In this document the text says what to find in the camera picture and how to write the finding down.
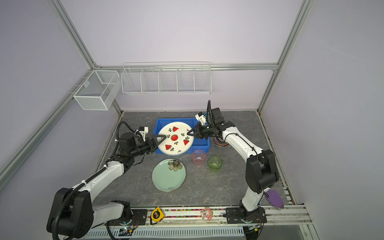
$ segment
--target white wall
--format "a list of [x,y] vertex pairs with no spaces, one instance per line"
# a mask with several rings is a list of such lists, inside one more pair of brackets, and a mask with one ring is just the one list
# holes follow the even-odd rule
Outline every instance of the white wall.
[[62,0],[97,64],[275,63],[302,0]]
[[45,0],[0,1],[0,168],[88,70]]
[[126,95],[120,92],[117,102],[124,111],[169,111],[205,109],[257,109],[272,77],[271,70],[212,71],[211,94]]
[[1,239],[52,239],[46,224],[55,193],[92,174],[115,120],[113,109],[84,111],[73,102],[1,192]]
[[382,239],[383,12],[317,0],[262,112],[320,239]]

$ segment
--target white plate with watermelon pattern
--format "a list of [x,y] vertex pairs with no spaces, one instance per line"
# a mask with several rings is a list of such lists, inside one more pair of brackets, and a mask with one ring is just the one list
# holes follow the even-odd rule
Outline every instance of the white plate with watermelon pattern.
[[184,122],[171,122],[165,125],[159,132],[159,135],[167,136],[159,145],[160,151],[170,156],[185,153],[193,143],[194,137],[187,135],[191,129],[192,127]]

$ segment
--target white wire basket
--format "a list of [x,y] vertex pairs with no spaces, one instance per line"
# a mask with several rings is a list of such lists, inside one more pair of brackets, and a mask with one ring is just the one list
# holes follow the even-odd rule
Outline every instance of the white wire basket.
[[209,66],[138,68],[130,66],[121,73],[126,94],[191,94],[212,92]]
[[94,70],[73,97],[84,110],[108,110],[120,90],[117,71]]

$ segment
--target yellow tape measure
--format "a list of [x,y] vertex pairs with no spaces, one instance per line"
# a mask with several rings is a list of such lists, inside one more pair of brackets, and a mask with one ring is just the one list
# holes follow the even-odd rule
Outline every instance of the yellow tape measure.
[[160,210],[159,207],[157,207],[151,213],[150,224],[154,225],[154,224],[158,223],[163,218],[164,218],[164,213]]

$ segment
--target gray marble tabletop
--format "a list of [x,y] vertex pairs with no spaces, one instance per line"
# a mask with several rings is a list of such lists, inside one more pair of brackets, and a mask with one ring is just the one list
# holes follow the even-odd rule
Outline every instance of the gray marble tabletop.
[[[153,132],[159,118],[194,118],[196,112],[126,112],[122,120],[133,129],[139,126],[149,127]],[[257,146],[268,149],[264,132],[254,111],[228,111],[222,112],[226,121],[232,121],[239,131]],[[127,131],[122,125],[120,133]],[[106,155],[110,156],[115,147],[114,142],[109,146]],[[247,190],[245,181],[245,161],[231,147],[218,147],[210,139],[210,156],[219,156],[223,165],[218,173],[211,173],[208,166],[197,168],[192,162],[191,154],[181,154],[179,159],[185,166],[186,177],[183,184],[171,191],[162,192],[152,182],[152,170],[162,160],[172,158],[165,154],[146,155],[144,161],[132,166],[125,174],[115,179],[94,200],[95,205],[101,205],[112,200],[130,202],[133,207],[148,206],[207,206],[207,205],[238,205]],[[275,189],[288,204],[283,186],[275,183]],[[262,205],[270,205],[265,198]]]

